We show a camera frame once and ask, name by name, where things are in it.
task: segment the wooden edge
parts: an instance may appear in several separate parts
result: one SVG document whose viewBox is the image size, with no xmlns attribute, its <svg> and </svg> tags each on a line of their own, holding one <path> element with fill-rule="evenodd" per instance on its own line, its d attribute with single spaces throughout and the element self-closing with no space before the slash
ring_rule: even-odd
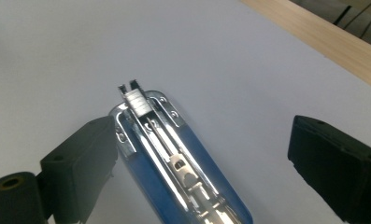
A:
<svg viewBox="0 0 371 224">
<path fill-rule="evenodd" d="M 371 45 L 290 0 L 242 0 L 371 85 Z"/>
</svg>

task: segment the white surface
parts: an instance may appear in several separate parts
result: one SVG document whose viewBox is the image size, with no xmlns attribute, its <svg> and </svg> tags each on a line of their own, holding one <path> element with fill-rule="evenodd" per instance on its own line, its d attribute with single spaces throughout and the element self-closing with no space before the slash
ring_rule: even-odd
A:
<svg viewBox="0 0 371 224">
<path fill-rule="evenodd" d="M 255 223 L 342 223 L 287 160 L 293 116 L 371 146 L 371 87 L 237 1 L 0 1 L 0 177 L 38 173 L 132 78 L 168 95 Z M 88 223 L 159 223 L 114 175 Z"/>
</svg>

